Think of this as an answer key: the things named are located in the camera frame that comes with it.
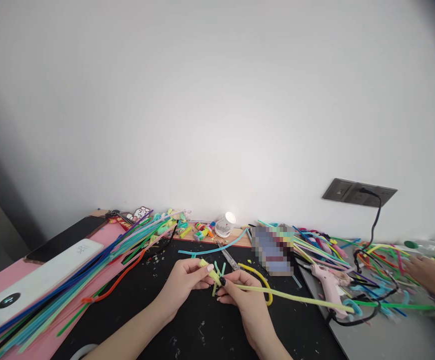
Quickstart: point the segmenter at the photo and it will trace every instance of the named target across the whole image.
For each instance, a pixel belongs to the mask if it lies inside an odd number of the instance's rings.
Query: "water bottle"
[[[435,241],[433,240],[407,240],[404,245],[409,249],[415,249],[423,255],[435,257]]]

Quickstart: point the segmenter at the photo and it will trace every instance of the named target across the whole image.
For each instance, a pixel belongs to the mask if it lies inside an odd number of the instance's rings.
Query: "electrical socket panel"
[[[323,199],[332,200],[348,204],[379,207],[379,199],[375,196],[360,192],[365,188],[381,198],[381,206],[386,204],[389,199],[398,191],[394,188],[370,185],[350,180],[335,178],[322,196]]]

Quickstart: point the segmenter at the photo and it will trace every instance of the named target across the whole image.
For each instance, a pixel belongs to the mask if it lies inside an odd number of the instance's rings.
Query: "white cup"
[[[216,226],[214,227],[214,231],[217,236],[221,238],[227,238],[231,231],[234,229],[234,226],[238,222],[238,219],[232,212],[226,212],[221,219],[216,222]]]

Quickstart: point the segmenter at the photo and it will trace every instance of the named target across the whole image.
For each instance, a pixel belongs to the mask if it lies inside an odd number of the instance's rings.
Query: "white power bank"
[[[66,280],[104,245],[83,239],[0,293],[0,326]]]

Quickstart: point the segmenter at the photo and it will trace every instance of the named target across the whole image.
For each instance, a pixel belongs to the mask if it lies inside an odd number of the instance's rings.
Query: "logo on power bank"
[[[82,254],[82,253],[84,253],[84,251],[86,251],[88,248],[86,247],[86,246],[78,246],[77,247],[77,253],[78,254]]]
[[[21,293],[19,292],[9,295],[8,297],[6,297],[4,300],[0,302],[0,309],[7,308],[9,305],[14,304],[19,299],[20,296]]]

